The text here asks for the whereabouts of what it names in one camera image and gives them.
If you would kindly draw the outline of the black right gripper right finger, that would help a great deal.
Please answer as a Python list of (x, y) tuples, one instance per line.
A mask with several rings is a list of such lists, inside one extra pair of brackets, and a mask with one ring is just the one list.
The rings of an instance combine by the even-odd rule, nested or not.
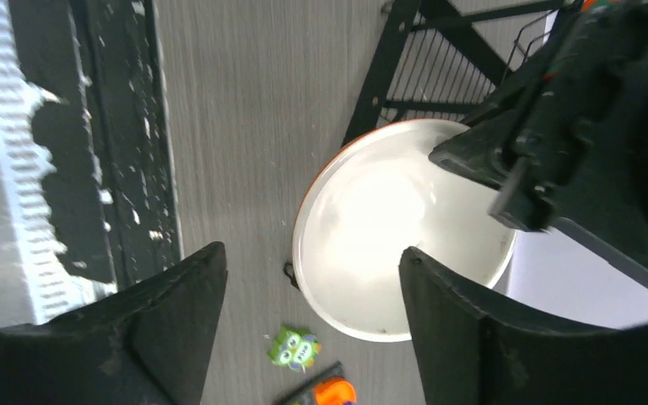
[(648, 324), (555, 316), (415, 247), (399, 275), (428, 404), (648, 404)]

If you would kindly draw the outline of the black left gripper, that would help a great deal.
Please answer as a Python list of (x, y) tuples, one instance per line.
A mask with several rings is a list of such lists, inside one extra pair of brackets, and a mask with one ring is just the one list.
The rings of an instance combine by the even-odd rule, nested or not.
[(648, 289), (648, 1), (595, 1), (546, 47), (521, 107), (429, 161), (500, 189), (501, 223), (554, 228)]

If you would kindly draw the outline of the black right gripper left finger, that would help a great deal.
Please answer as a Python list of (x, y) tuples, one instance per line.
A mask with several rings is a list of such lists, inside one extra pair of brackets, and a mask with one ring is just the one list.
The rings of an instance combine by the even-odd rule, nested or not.
[(215, 241), (42, 325), (0, 328), (0, 404), (197, 404), (227, 283)]

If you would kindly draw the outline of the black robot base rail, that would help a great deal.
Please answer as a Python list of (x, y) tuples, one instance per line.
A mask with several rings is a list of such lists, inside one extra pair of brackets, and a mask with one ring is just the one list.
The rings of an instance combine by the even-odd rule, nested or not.
[(37, 109), (42, 182), (66, 271), (126, 289), (181, 249), (150, 1), (12, 1), (20, 68), (56, 100)]

